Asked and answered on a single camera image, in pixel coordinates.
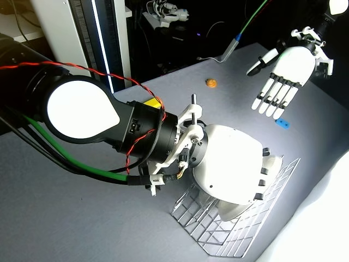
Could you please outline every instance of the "led light strip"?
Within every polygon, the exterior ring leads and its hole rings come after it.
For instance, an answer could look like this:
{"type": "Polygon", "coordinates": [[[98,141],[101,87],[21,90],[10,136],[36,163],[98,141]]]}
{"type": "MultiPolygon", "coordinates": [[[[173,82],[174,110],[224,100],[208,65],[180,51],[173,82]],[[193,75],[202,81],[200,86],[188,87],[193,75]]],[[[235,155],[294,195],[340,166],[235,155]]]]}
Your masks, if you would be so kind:
{"type": "MultiPolygon", "coordinates": [[[[92,0],[92,8],[93,8],[93,14],[94,14],[94,19],[96,21],[96,26],[97,26],[97,32],[98,32],[98,37],[99,37],[99,43],[102,49],[102,55],[103,55],[103,59],[104,59],[104,65],[105,65],[105,69],[106,72],[109,74],[109,66],[108,66],[108,61],[107,61],[107,55],[105,53],[105,49],[104,49],[104,42],[103,42],[103,37],[102,37],[102,32],[100,29],[100,25],[99,25],[99,18],[98,18],[98,13],[97,13],[97,7],[96,7],[96,2],[95,0],[92,0]]],[[[108,76],[108,81],[109,81],[109,85],[110,85],[110,90],[112,93],[114,93],[114,88],[113,88],[113,84],[111,82],[111,77],[108,76]]]]}

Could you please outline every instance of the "green cable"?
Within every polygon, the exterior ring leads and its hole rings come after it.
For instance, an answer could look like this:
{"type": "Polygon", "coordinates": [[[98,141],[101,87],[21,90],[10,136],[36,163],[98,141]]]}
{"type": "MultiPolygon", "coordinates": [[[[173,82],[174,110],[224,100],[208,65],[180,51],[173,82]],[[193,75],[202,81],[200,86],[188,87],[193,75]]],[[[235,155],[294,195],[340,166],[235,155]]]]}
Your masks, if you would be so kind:
{"type": "Polygon", "coordinates": [[[113,178],[121,181],[127,180],[127,175],[112,173],[109,171],[93,168],[91,166],[85,165],[77,161],[55,139],[53,139],[53,137],[51,137],[49,133],[46,132],[46,130],[42,128],[35,120],[27,116],[24,116],[24,117],[47,140],[47,142],[49,142],[63,157],[65,157],[68,161],[72,162],[74,165],[78,166],[79,168],[85,169],[86,171],[89,171],[91,173],[94,173],[96,175],[105,176],[105,177],[109,177],[109,178],[113,178]]]}
{"type": "Polygon", "coordinates": [[[264,0],[263,3],[260,5],[260,7],[258,7],[258,9],[253,13],[253,15],[250,17],[250,19],[247,21],[246,25],[242,28],[240,34],[242,34],[246,27],[249,25],[249,23],[252,21],[253,17],[256,16],[256,14],[261,10],[261,8],[265,5],[265,3],[267,2],[268,0],[264,0]]]}

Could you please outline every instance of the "yellow object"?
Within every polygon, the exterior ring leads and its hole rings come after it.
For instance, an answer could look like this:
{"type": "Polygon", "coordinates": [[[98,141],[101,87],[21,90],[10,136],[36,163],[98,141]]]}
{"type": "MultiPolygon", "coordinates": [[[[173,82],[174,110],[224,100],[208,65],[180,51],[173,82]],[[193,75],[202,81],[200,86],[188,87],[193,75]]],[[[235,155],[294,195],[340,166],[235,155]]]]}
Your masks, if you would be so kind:
{"type": "Polygon", "coordinates": [[[154,108],[161,107],[161,104],[155,98],[152,98],[151,100],[144,102],[144,105],[149,105],[149,106],[152,106],[154,108]]]}
{"type": "Polygon", "coordinates": [[[206,85],[211,88],[217,87],[217,81],[216,79],[209,78],[206,80],[206,85]]]}

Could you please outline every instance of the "orange object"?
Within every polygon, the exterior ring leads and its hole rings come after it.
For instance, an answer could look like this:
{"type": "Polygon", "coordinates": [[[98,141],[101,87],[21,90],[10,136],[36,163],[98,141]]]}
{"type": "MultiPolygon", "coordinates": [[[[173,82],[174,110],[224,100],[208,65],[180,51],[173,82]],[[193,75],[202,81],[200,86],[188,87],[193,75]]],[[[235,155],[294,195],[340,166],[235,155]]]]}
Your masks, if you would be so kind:
{"type": "Polygon", "coordinates": [[[206,85],[211,88],[217,87],[217,81],[216,79],[209,78],[206,80],[206,85]]]}

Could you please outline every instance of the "metal basket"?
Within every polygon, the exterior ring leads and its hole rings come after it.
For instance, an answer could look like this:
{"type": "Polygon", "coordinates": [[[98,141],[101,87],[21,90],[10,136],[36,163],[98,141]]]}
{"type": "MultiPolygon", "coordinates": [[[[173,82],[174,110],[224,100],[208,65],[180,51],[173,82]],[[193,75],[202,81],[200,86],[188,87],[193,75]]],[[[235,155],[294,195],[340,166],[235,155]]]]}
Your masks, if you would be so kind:
{"type": "Polygon", "coordinates": [[[200,189],[195,184],[177,200],[172,216],[207,254],[242,258],[250,249],[299,161],[300,158],[283,167],[264,193],[264,200],[255,201],[231,221],[220,219],[216,207],[219,199],[209,196],[205,203],[200,203],[200,189]]]}

